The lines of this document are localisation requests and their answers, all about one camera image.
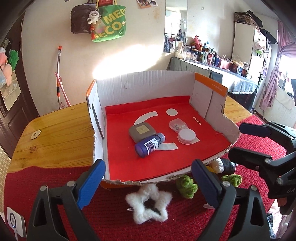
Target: green tote bag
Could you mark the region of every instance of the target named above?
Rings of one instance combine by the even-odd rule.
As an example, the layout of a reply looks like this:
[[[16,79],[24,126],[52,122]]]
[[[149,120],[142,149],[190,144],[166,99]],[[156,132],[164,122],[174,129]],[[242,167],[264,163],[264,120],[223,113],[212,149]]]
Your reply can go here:
[[[124,36],[126,32],[126,8],[117,5],[98,7],[100,19],[96,24],[91,24],[91,39],[93,42],[103,42],[107,40],[117,39]]]

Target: wooden table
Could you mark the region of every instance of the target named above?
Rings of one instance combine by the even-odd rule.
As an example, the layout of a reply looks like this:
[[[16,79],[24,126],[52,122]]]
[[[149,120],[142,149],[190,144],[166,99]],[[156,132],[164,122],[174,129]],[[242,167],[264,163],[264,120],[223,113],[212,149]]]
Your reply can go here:
[[[251,116],[227,96],[224,113],[234,123]],[[30,140],[33,132],[40,136]],[[45,168],[90,166],[93,161],[94,131],[87,104],[81,103],[31,121],[12,156],[8,172],[30,166]]]

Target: pink curtain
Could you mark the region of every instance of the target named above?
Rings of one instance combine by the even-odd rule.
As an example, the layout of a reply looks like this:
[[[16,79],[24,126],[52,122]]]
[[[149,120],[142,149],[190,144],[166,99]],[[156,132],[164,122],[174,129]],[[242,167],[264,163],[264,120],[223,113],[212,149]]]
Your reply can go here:
[[[278,42],[278,55],[276,58],[276,64],[270,75],[269,83],[266,86],[265,91],[260,102],[260,108],[266,110],[267,107],[271,107],[273,99],[276,95],[276,88],[279,81],[279,64],[281,56],[285,55],[290,58],[296,58],[296,43],[292,42],[289,32],[281,21],[279,21],[279,42]]]

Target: pink plush toy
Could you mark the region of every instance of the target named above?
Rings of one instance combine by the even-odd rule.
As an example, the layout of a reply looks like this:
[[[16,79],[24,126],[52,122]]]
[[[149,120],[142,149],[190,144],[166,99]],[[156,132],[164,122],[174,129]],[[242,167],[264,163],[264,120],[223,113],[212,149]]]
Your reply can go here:
[[[12,67],[10,64],[1,65],[2,72],[6,78],[6,85],[10,86],[12,83]]]
[[[201,45],[201,41],[200,41],[200,39],[198,37],[199,36],[196,35],[195,38],[194,38],[195,48],[197,50],[201,51],[202,50],[202,45]]]
[[[7,56],[5,53],[0,53],[0,66],[3,64],[7,64]]]

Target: brown bag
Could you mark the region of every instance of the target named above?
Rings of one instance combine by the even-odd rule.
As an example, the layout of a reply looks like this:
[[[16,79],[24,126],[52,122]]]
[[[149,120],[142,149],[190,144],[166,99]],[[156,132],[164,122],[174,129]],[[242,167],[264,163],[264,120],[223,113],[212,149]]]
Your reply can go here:
[[[93,0],[88,0],[85,4],[75,6],[71,11],[71,32],[74,34],[90,34],[91,25],[88,24],[87,19],[90,12],[95,10],[96,4],[94,4]]]
[[[252,18],[252,16],[248,12],[235,12],[234,21],[236,23],[244,23],[244,24],[252,25],[260,29],[259,25],[255,22],[255,20]]]

